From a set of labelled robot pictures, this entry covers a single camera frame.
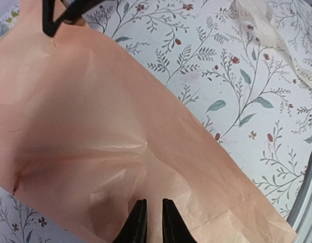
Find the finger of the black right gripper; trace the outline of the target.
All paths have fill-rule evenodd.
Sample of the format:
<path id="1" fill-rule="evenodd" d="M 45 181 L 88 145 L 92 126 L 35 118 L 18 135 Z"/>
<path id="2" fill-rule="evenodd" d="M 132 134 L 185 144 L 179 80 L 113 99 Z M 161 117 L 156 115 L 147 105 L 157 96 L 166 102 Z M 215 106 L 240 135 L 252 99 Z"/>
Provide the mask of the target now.
<path id="1" fill-rule="evenodd" d="M 54 20 L 55 2 L 56 1 L 54 0 L 42 1 L 42 30 L 43 33 L 49 37 L 55 36 L 62 22 L 74 22 L 80 18 L 82 14 L 101 4 L 103 0 L 73 1 L 68 7 L 66 7 L 65 11 Z"/>

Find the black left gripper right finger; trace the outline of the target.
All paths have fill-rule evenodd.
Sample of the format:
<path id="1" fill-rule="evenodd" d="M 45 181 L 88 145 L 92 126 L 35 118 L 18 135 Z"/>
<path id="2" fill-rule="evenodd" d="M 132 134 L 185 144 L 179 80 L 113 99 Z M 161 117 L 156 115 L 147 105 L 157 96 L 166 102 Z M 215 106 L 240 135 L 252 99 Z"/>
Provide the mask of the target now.
<path id="1" fill-rule="evenodd" d="M 162 200 L 162 235 L 165 243 L 196 243 L 174 201 Z"/>

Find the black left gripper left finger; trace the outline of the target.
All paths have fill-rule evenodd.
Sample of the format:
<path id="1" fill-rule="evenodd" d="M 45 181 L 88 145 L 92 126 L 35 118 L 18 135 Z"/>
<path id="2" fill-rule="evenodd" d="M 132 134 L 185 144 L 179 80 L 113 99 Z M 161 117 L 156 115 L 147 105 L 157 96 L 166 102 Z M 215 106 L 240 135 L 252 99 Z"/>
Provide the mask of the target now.
<path id="1" fill-rule="evenodd" d="M 145 243 L 147 237 L 147 200 L 137 200 L 113 243 Z"/>

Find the beige wrapping paper sheet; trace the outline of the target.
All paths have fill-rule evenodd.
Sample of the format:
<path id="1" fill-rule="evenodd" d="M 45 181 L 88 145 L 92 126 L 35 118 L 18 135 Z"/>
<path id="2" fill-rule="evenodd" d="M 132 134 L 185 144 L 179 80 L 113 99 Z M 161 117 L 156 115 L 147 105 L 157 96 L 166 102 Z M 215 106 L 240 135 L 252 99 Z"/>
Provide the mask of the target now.
<path id="1" fill-rule="evenodd" d="M 87 242 L 113 242 L 162 200 L 197 242 L 293 242 L 295 231 L 192 113 L 115 41 L 21 1 L 0 38 L 0 187 Z"/>

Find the white lace ribbon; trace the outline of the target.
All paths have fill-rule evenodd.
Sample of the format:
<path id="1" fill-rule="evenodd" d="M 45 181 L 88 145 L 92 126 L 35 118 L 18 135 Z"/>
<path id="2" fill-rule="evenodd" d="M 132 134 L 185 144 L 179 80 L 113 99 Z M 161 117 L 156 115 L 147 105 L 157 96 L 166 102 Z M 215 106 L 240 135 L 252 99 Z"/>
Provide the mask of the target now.
<path id="1" fill-rule="evenodd" d="M 239 20 L 254 25 L 263 46 L 274 48 L 312 90 L 312 7 L 305 1 L 232 1 Z"/>

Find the blue fake flower stem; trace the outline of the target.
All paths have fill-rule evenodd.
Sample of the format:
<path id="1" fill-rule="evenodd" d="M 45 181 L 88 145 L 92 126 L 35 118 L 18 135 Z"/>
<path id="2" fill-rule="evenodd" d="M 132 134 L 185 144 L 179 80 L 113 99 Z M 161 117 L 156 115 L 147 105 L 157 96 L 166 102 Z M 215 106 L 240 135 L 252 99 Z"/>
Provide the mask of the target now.
<path id="1" fill-rule="evenodd" d="M 15 26 L 19 14 L 20 10 L 12 9 L 0 19 L 0 38 Z"/>

